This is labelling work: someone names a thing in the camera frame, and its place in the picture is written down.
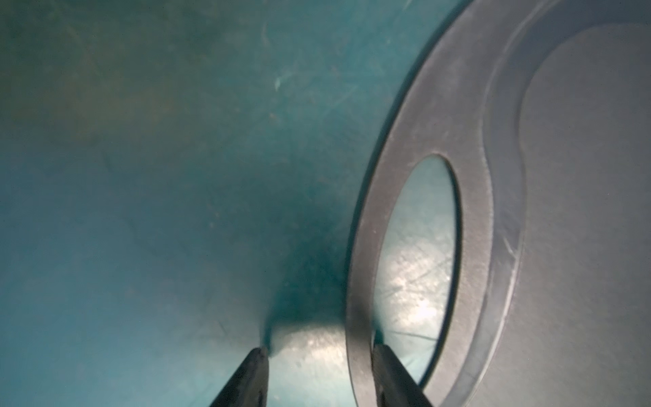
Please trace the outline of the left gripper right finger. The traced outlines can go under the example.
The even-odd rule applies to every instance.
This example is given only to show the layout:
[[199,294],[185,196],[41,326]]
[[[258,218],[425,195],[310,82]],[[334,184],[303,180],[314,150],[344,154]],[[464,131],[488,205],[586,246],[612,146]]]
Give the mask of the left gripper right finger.
[[393,350],[377,344],[372,351],[372,371],[380,407],[432,407]]

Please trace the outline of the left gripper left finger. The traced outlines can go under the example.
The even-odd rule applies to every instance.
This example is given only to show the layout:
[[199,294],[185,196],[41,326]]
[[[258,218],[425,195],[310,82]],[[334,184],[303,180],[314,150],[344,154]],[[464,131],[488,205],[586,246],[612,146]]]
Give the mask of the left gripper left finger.
[[265,407],[269,385],[269,356],[266,348],[252,349],[210,407]]

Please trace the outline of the black cutting board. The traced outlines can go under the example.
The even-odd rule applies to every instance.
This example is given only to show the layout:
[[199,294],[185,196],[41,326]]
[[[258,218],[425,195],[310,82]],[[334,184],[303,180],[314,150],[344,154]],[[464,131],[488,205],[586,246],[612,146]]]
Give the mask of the black cutting board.
[[650,4],[473,1],[393,120],[352,248],[349,374],[378,406],[373,293],[410,172],[444,158],[456,274],[432,406],[650,403]]

